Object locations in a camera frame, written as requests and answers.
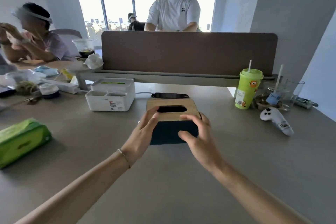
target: smartphone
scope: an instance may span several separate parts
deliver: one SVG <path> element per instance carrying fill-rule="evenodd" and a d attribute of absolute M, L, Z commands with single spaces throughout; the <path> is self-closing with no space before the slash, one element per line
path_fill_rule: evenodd
<path fill-rule="evenodd" d="M 152 98 L 189 98 L 187 94 L 177 94 L 177 93 L 162 93 L 155 92 L 151 95 Z"/>

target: bracelet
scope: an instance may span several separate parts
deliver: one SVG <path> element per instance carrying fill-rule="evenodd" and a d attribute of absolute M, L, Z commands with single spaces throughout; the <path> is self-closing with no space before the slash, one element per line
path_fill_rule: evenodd
<path fill-rule="evenodd" d="M 129 164 L 129 162 L 128 162 L 126 156 L 123 154 L 123 152 L 122 152 L 120 149 L 118 149 L 117 151 L 119 151 L 119 152 L 124 156 L 125 160 L 126 160 L 127 163 L 128 163 L 128 169 L 130 169 L 130 168 L 131 168 L 131 165 Z"/>
<path fill-rule="evenodd" d="M 7 41 L 0 40 L 0 44 L 2 44 L 2 45 L 12 45 L 12 43 L 9 40 L 7 40 Z"/>

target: wooden lid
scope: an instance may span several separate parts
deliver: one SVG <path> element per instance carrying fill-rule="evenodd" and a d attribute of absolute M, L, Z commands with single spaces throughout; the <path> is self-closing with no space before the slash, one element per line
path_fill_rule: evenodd
<path fill-rule="evenodd" d="M 160 112 L 159 109 L 159 121 L 174 121 L 174 120 L 182 120 L 180 118 L 181 114 L 191 114 L 201 117 L 194 101 L 190 98 L 184 99 L 150 99 L 147 101 L 146 110 L 149 110 L 155 106 L 160 106 L 161 110 L 164 112 Z M 177 112 L 166 112 L 169 111 L 169 107 L 172 106 L 171 110 Z"/>

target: gray table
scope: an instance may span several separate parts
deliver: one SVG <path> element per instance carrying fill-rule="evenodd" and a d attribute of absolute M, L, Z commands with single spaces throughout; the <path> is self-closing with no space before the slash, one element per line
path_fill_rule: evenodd
<path fill-rule="evenodd" d="M 294 108 L 286 137 L 227 88 L 136 84 L 136 91 L 189 94 L 211 120 L 222 154 L 253 182 L 316 223 L 336 222 L 336 123 Z M 0 128 L 34 117 L 55 140 L 0 172 L 0 218 L 12 223 L 107 158 L 126 140 L 149 95 L 128 112 L 91 112 L 84 96 L 62 94 L 0 113 Z M 186 144 L 150 146 L 79 221 L 88 223 L 255 223 L 193 158 Z"/>

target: chair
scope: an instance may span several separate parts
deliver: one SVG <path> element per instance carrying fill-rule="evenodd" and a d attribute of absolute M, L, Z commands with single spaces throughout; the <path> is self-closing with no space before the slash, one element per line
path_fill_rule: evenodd
<path fill-rule="evenodd" d="M 78 56 L 78 50 L 75 44 L 72 42 L 74 39 L 82 39 L 82 35 L 79 31 L 74 29 L 60 28 L 52 30 L 53 33 L 59 35 L 62 41 L 66 44 L 71 54 Z"/>

